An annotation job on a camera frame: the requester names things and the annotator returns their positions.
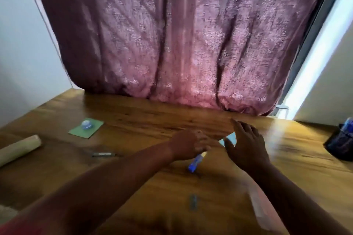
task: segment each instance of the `light blue paper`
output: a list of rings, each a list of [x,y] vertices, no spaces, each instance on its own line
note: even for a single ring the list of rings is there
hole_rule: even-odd
[[[227,138],[235,145],[236,144],[236,133],[233,132],[232,134],[227,135]],[[221,139],[218,141],[224,147],[224,141]]]

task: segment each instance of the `curtain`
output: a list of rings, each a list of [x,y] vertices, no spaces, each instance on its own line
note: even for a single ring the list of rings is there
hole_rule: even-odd
[[[42,0],[94,93],[267,115],[316,0]]]

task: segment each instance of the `wood grain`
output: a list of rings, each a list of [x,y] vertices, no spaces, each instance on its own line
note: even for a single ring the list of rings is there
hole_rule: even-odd
[[[85,117],[105,124],[90,139],[68,134]],[[185,128],[221,139],[232,132],[229,117],[256,126],[273,163],[353,231],[353,166],[322,145],[332,127],[74,89],[0,129],[1,148],[34,134],[43,142],[0,169],[0,203],[23,209],[105,161],[92,158],[94,151],[127,156]],[[209,152],[194,174],[186,170],[189,163],[175,162],[157,173],[97,233],[266,234],[254,216],[245,175],[223,148]],[[190,210],[192,194],[199,199],[196,211]]]

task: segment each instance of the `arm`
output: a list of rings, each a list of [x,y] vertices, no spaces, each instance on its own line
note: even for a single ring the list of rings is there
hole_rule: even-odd
[[[231,122],[237,143],[225,138],[228,156],[260,186],[290,234],[351,234],[271,164],[255,127]]]
[[[31,223],[41,234],[88,234],[148,179],[176,160],[196,157],[209,148],[200,131],[184,130],[170,141],[122,160],[96,167],[21,212],[13,223]]]

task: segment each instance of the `red sleeve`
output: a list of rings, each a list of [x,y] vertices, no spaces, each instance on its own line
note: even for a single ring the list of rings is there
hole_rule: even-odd
[[[41,229],[17,218],[0,226],[0,235],[42,235]]]

